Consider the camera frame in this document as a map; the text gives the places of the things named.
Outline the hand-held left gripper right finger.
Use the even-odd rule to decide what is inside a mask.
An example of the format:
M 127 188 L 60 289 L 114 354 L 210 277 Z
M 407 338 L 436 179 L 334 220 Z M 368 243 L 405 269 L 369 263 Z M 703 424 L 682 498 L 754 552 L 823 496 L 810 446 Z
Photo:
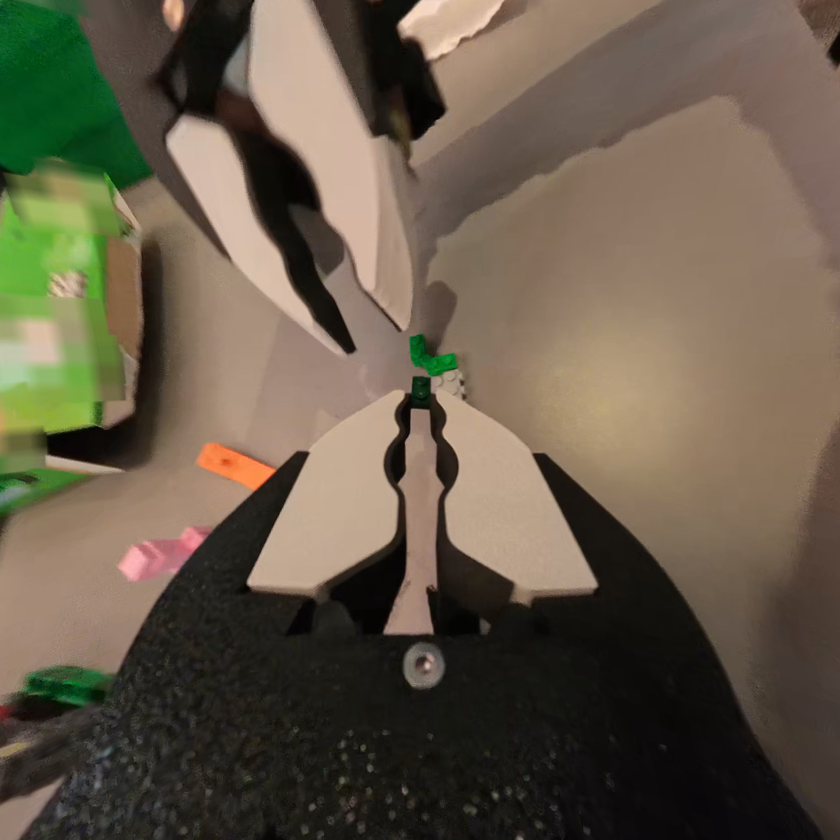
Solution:
M 591 595 L 598 582 L 531 449 L 460 398 L 434 413 L 440 583 L 471 606 Z

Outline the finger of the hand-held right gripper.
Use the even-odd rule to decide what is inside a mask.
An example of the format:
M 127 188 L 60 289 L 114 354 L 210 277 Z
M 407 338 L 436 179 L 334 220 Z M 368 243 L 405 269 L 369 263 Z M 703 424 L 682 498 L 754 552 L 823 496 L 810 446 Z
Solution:
M 375 135 L 376 89 L 360 2 L 257 1 L 248 84 L 273 134 L 308 168 L 357 280 L 406 331 L 413 317 L 413 185 L 400 147 Z
M 235 142 L 216 122 L 185 114 L 165 137 L 166 149 L 212 225 L 231 262 L 289 319 L 335 354 L 355 351 L 340 311 L 324 287 L 308 244 L 292 250 L 303 262 L 305 296 L 293 283 L 288 258 L 259 218 L 245 164 Z

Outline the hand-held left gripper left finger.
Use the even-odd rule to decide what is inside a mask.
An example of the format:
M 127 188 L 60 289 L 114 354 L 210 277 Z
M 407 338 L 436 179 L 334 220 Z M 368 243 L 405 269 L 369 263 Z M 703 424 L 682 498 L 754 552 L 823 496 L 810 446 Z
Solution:
M 391 391 L 310 448 L 247 584 L 318 598 L 403 534 L 405 393 Z

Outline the orange brick separator tool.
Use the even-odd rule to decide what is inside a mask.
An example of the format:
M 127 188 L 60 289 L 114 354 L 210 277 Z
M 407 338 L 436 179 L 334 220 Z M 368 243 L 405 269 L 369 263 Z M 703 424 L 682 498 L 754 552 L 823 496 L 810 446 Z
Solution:
M 249 490 L 260 488 L 277 471 L 275 467 L 218 443 L 205 444 L 196 459 L 196 465 Z

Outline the bright green toy brick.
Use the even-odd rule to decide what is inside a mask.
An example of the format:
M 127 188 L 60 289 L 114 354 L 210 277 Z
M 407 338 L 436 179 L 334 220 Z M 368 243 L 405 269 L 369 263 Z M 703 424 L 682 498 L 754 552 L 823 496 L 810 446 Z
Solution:
M 419 333 L 408 340 L 410 360 L 416 368 L 421 368 L 429 377 L 443 375 L 458 369 L 457 356 L 454 353 L 433 355 L 427 348 L 425 337 Z

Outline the white torn paper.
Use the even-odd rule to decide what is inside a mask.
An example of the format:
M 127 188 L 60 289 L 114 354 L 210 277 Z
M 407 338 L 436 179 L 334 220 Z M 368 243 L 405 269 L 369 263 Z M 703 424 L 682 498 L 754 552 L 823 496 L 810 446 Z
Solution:
M 420 1 L 400 16 L 397 31 L 415 41 L 426 60 L 446 56 L 485 29 L 503 1 Z

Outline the green cardboard box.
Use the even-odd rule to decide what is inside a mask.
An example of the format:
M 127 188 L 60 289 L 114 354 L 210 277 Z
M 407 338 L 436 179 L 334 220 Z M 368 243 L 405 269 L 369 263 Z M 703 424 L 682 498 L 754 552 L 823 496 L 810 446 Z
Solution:
M 78 22 L 83 2 L 2 2 L 2 518 L 119 472 L 144 338 L 148 173 Z

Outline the pink toy brick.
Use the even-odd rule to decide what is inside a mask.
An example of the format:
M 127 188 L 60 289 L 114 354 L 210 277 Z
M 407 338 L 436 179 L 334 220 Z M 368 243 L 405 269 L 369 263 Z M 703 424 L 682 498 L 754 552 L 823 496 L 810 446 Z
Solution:
M 211 528 L 190 527 L 176 539 L 159 539 L 134 544 L 118 564 L 130 582 L 176 574 L 211 533 Z

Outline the green studded toy brick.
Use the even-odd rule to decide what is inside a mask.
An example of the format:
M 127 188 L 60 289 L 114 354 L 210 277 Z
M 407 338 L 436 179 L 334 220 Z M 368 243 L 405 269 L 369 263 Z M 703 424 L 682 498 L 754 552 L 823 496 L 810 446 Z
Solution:
M 85 707 L 105 700 L 116 675 L 75 665 L 58 665 L 29 672 L 21 693 L 72 707 Z

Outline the multicolour toy brick build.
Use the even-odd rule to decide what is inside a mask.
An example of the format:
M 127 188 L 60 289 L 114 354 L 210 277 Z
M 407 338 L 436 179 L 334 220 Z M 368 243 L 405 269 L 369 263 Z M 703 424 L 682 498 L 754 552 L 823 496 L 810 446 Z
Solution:
M 100 706 L 72 707 L 59 715 L 1 724 L 1 801 L 29 795 L 68 775 L 87 753 Z

